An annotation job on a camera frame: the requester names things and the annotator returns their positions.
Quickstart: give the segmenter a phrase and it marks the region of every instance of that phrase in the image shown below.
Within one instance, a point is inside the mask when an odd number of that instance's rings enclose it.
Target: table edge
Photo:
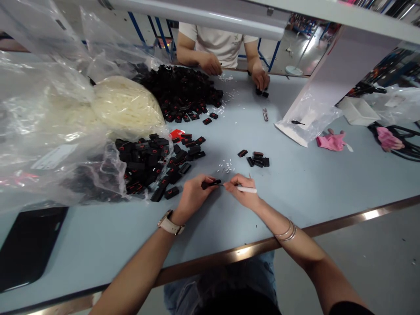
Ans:
[[[305,227],[303,230],[310,236],[316,237],[333,231],[337,231],[341,228],[368,221],[377,217],[381,217],[385,214],[403,210],[405,208],[420,204],[420,195],[406,198],[400,201],[389,203],[376,208],[360,211],[354,214],[350,214],[345,217],[340,217],[334,220],[326,221],[323,223],[315,224],[310,227]],[[187,262],[182,262],[170,267],[163,268],[157,279],[154,287],[158,287],[172,281],[176,281],[185,277],[191,277],[196,274],[202,273],[203,271],[216,267],[223,266],[230,263],[238,262],[264,252],[272,251],[281,248],[279,242],[274,238],[266,238],[261,241],[246,244],[243,246],[228,249],[222,252],[214,253],[197,259],[193,259]],[[39,310],[46,310],[51,305],[54,306],[54,310],[60,308],[61,305],[65,305],[66,308],[69,305],[69,301],[79,303],[80,300],[86,299],[87,297],[104,291],[108,287],[109,283],[93,287],[90,289],[74,292],[61,297],[47,300],[45,302],[37,303],[34,305],[26,306],[12,311],[2,313],[3,315],[20,314],[25,312],[35,312]]]

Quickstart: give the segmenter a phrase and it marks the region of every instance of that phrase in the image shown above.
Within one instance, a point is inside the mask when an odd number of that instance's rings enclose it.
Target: white pen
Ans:
[[[236,188],[239,191],[242,191],[244,193],[257,193],[257,189],[255,189],[255,188],[241,187],[241,186],[237,186]]]

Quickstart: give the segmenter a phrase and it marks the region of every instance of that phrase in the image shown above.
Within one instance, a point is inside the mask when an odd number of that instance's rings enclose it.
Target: hand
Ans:
[[[213,53],[202,52],[198,58],[198,63],[208,75],[222,74],[222,66],[220,65],[219,59]]]
[[[235,175],[230,182],[226,182],[223,186],[233,197],[235,197],[241,205],[255,211],[261,205],[262,199],[252,192],[242,192],[236,188],[236,185],[241,184],[242,187],[255,188],[255,182],[251,178],[246,178],[241,174]]]
[[[206,189],[201,188],[203,182],[211,183],[216,179],[212,176],[200,174],[193,179],[187,181],[184,185],[181,201],[178,208],[171,216],[171,221],[176,225],[184,225],[186,221],[202,206],[212,191],[219,186],[210,186]]]
[[[260,91],[264,91],[270,83],[270,77],[261,66],[261,63],[256,63],[252,68],[252,80]]]

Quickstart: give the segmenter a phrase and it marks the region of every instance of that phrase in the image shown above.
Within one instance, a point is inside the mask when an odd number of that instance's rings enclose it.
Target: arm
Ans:
[[[178,43],[176,45],[178,61],[185,66],[193,67],[200,65],[208,75],[221,75],[222,67],[219,59],[212,53],[194,50],[195,45],[195,41],[179,32]]]
[[[238,174],[224,186],[243,206],[254,211],[273,234],[280,235],[288,230],[289,220],[286,217],[257,194],[239,191],[235,187],[237,184],[255,188],[253,179]],[[295,237],[281,242],[281,245],[311,279],[325,315],[340,301],[350,301],[366,307],[333,260],[301,229],[297,228]]]
[[[248,71],[252,73],[252,80],[260,91],[263,91],[270,83],[270,77],[264,71],[258,54],[257,41],[244,44],[246,60],[248,61]]]
[[[199,175],[187,181],[179,205],[170,220],[176,225],[184,225],[210,193],[218,188],[211,186],[203,190],[201,184],[214,180],[213,177]],[[157,229],[119,272],[90,314],[137,314],[149,295],[175,238],[174,234]]]

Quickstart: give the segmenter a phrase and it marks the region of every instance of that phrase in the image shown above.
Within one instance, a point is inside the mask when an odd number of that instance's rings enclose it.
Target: silver bracelet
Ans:
[[[291,227],[292,227],[292,221],[289,220],[289,228],[287,229],[287,231],[285,233],[283,233],[283,234],[274,234],[274,236],[276,238],[279,238],[279,237],[282,237],[283,235],[286,235],[287,233],[289,233]]]
[[[295,237],[297,228],[296,228],[296,225],[294,225],[293,222],[292,222],[292,225],[293,225],[293,232],[292,232],[292,234],[288,238],[285,238],[284,240],[280,240],[280,242],[291,241]]]
[[[286,237],[285,239],[280,239],[280,236],[283,236],[283,235],[286,235],[287,233],[289,233],[290,228],[293,228],[292,233],[288,237]],[[295,237],[296,230],[297,230],[296,225],[292,221],[289,220],[289,229],[287,230],[287,232],[286,233],[283,233],[283,234],[280,234],[280,235],[276,235],[275,234],[274,236],[276,237],[276,239],[279,242],[287,242],[287,241],[292,240]]]

